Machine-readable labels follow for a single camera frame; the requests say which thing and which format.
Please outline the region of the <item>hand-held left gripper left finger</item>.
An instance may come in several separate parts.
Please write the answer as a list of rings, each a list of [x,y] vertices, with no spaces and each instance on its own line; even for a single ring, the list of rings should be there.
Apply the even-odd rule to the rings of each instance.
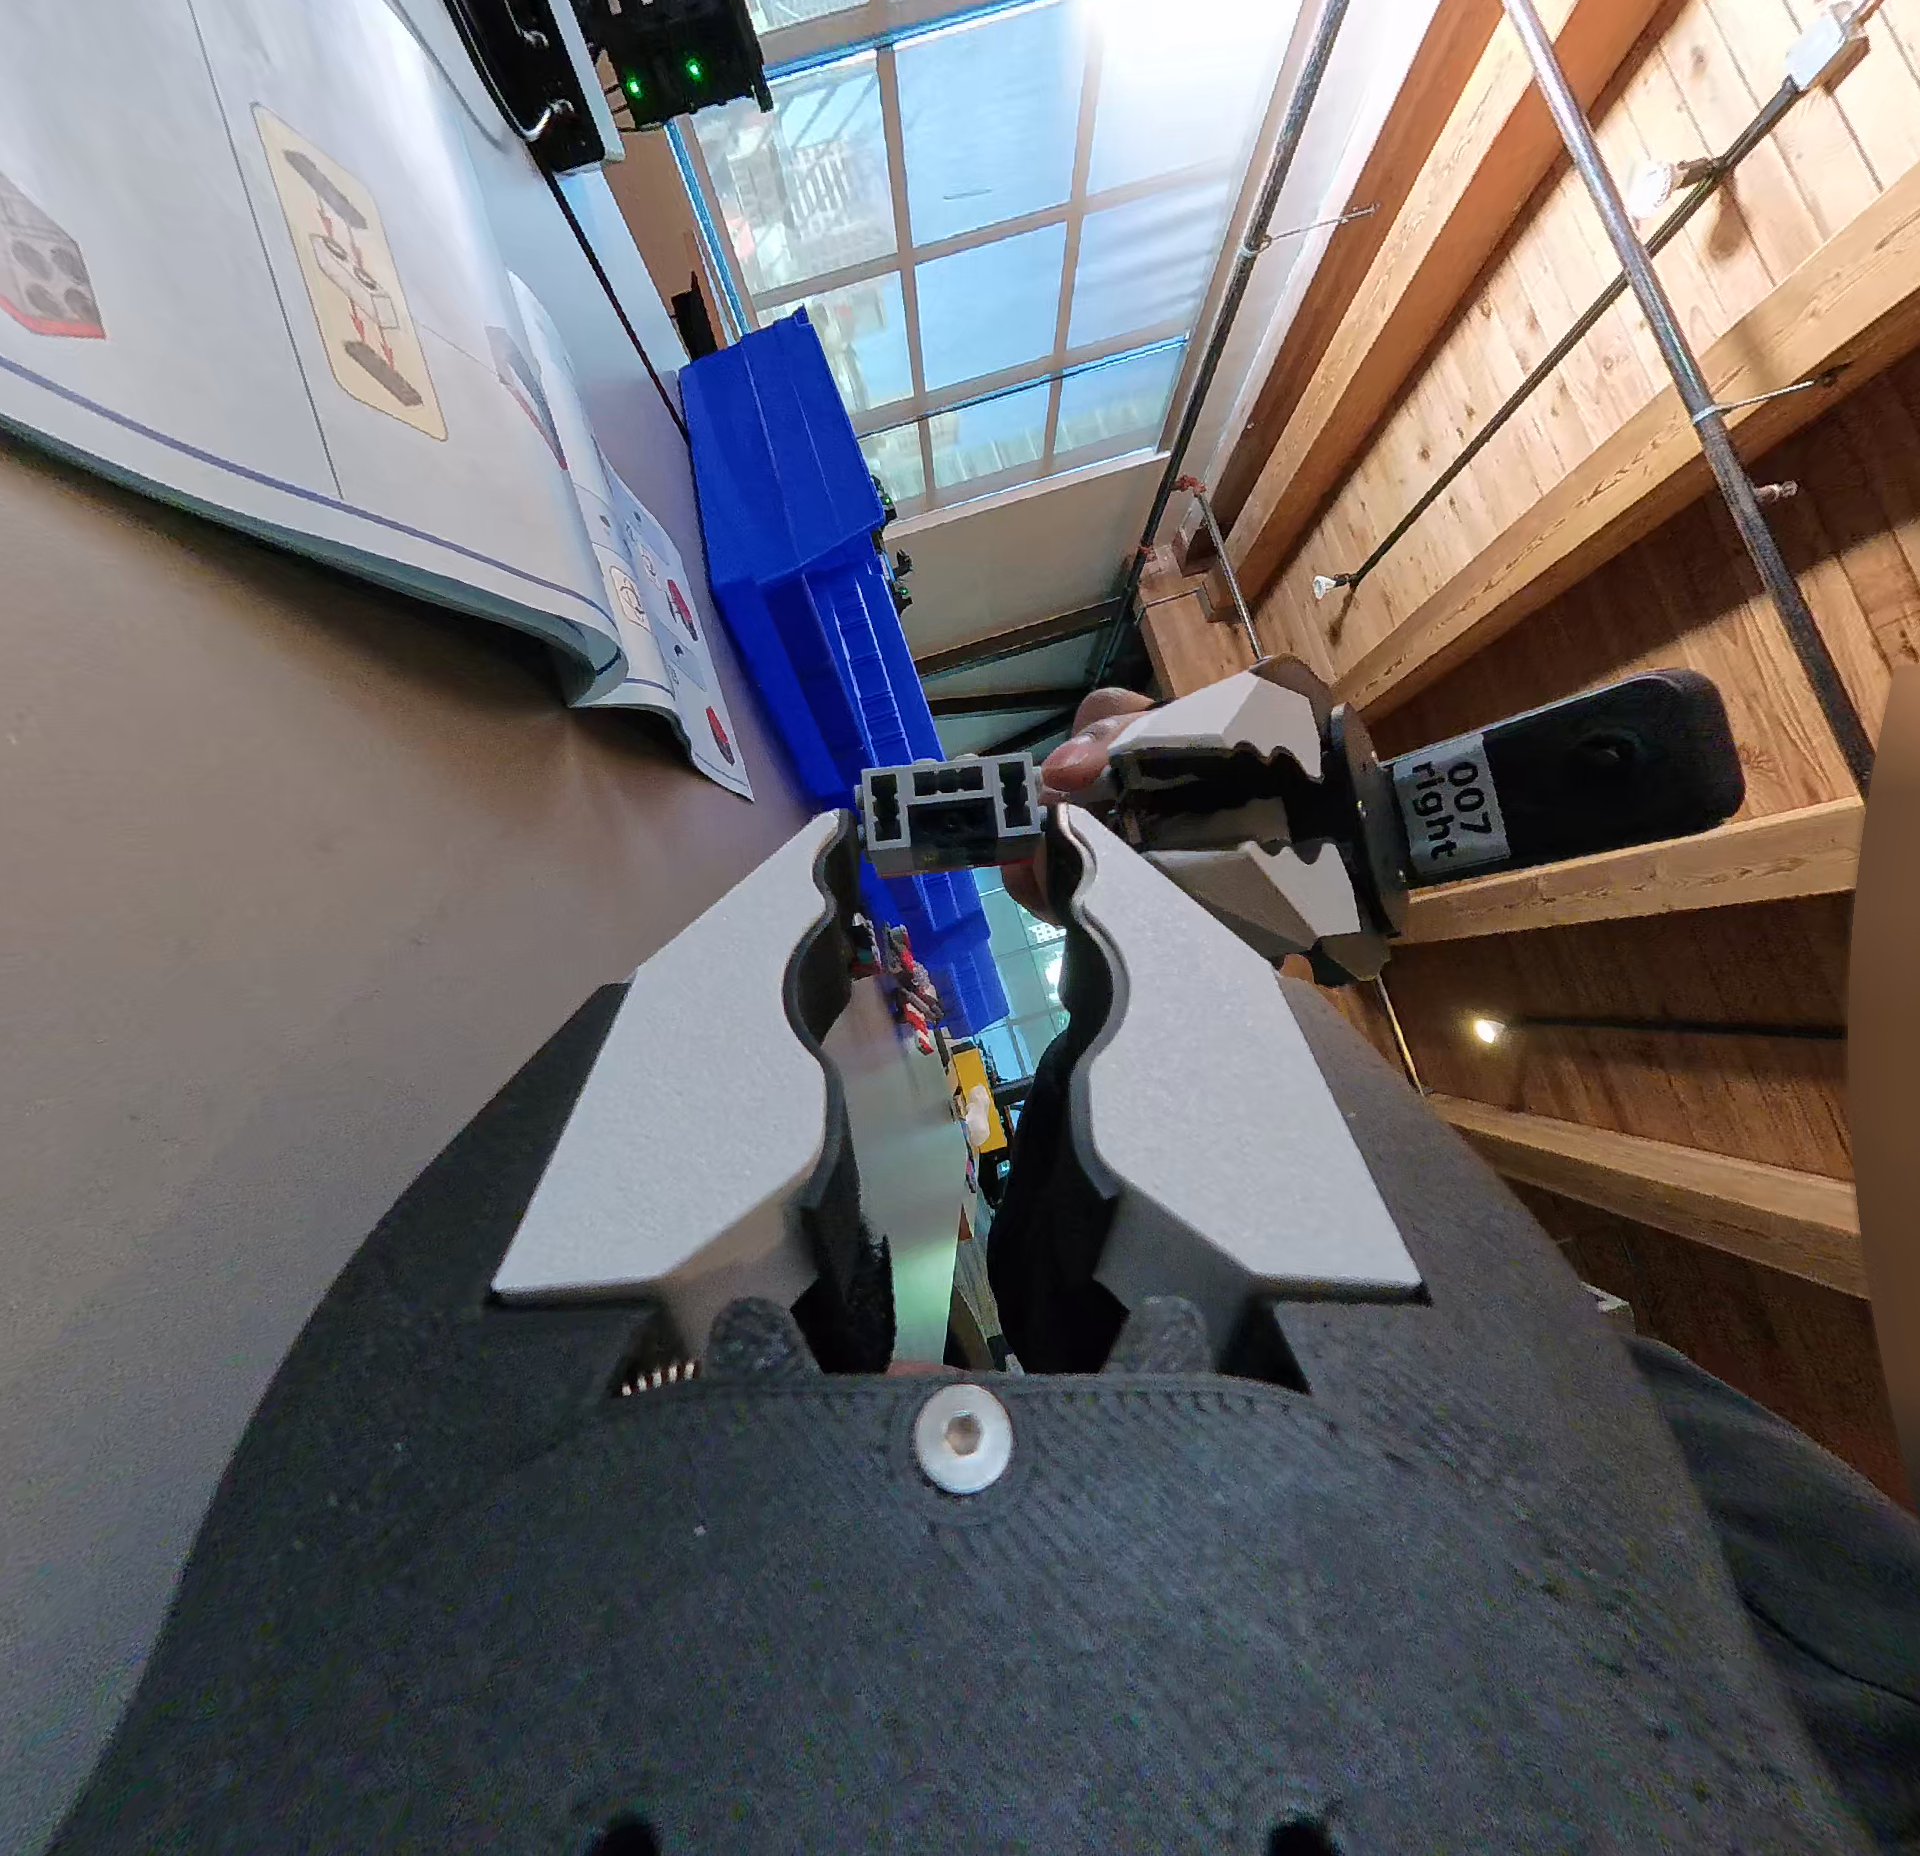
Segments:
[[[803,1308],[824,1362],[896,1351],[845,1079],[855,821],[811,820],[650,956],[493,1274],[509,1303],[643,1294],[686,1346],[741,1297]]]

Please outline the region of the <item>light blue instruction booklet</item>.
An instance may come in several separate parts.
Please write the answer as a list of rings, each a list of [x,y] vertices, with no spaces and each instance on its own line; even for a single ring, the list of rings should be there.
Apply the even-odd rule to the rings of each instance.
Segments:
[[[752,797],[682,354],[439,0],[3,1],[4,429],[526,631]]]

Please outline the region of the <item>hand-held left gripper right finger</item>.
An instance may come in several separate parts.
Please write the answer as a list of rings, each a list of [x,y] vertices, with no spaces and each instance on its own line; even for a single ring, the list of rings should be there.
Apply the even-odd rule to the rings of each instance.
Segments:
[[[1425,1303],[1277,970],[1083,808],[1049,812],[1045,864],[1092,1281],[1186,1301],[1218,1368],[1261,1301]]]

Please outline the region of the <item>black power adapter box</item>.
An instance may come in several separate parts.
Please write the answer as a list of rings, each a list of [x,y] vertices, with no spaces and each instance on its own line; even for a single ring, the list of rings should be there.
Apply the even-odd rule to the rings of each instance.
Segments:
[[[623,158],[623,142],[571,0],[464,0],[503,114],[552,175]]]

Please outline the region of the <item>metal conduit pipe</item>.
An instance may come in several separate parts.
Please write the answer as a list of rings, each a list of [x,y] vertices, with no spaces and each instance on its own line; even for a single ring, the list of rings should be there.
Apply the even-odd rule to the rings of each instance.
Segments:
[[[1534,0],[1500,0],[1500,7],[1520,36],[1520,44],[1530,57],[1532,78],[1545,94],[1550,114],[1553,116],[1569,152],[1569,162],[1602,218],[1608,243],[1619,259],[1622,276],[1632,288],[1636,300],[1643,309],[1668,376],[1673,378],[1682,407],[1692,423],[1698,446],[1720,483],[1722,500],[1726,502],[1738,528],[1744,547],[1747,547],[1751,560],[1762,577],[1764,592],[1783,621],[1787,641],[1813,685],[1830,733],[1837,737],[1841,758],[1859,791],[1867,791],[1874,767],[1874,745],[1867,737],[1867,727],[1841,679],[1822,631],[1813,616],[1813,608],[1808,606],[1808,598],[1798,588],[1797,577],[1789,573],[1783,550],[1764,516],[1756,483],[1747,475],[1726,429],[1722,405],[1715,401],[1709,379],[1700,369],[1666,285],[1661,283],[1647,246],[1636,231],[1636,222],[1630,221],[1619,188],[1605,164],[1587,110],[1563,70],[1550,29]]]

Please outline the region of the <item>person's right hand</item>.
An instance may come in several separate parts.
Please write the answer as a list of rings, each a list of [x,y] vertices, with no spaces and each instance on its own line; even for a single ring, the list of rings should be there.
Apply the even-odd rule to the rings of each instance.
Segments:
[[[1157,703],[1121,686],[1089,692],[1077,707],[1070,740],[1040,765],[1040,799],[1047,806],[1077,799],[1094,789],[1109,765],[1111,745]]]

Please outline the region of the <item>equipment rack with green lights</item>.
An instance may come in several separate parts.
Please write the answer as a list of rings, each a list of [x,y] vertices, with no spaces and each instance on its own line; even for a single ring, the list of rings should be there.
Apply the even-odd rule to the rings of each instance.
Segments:
[[[571,0],[638,131],[752,96],[774,107],[746,0]]]

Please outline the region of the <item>red and grey brick assembly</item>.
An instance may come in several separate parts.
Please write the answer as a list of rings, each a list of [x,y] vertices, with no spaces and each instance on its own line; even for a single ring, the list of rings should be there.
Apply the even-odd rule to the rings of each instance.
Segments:
[[[882,880],[1027,862],[1045,833],[1025,750],[870,767],[855,811],[862,853]]]

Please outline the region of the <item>blue plastic bin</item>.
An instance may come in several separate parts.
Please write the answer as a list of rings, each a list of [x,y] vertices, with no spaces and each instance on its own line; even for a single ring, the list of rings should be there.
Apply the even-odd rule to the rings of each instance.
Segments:
[[[798,311],[680,369],[708,588],[820,806],[939,763],[879,547],[886,506]]]

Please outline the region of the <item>large grid window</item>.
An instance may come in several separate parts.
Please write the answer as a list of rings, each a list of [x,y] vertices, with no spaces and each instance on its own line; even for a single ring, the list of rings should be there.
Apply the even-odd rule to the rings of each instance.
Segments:
[[[746,0],[670,143],[731,336],[805,309],[906,515],[1154,453],[1316,0]]]

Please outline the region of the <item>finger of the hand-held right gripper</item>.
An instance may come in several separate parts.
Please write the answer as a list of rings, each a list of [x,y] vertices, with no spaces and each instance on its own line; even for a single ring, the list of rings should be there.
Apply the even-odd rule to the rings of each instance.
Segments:
[[[1319,791],[1332,692],[1309,666],[1248,666],[1132,723],[1109,748],[1119,811],[1231,812]]]
[[[1309,956],[1319,982],[1376,978],[1394,938],[1394,821],[1277,834],[1277,812],[1133,816],[1133,844],[1266,961]]]

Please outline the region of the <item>grey desk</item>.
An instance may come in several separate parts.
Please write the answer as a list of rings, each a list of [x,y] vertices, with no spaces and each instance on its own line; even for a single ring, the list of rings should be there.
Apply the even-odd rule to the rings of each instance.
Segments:
[[[11,446],[4,1852],[932,1852],[931,1375],[493,1274],[637,970],[824,816],[526,631]]]

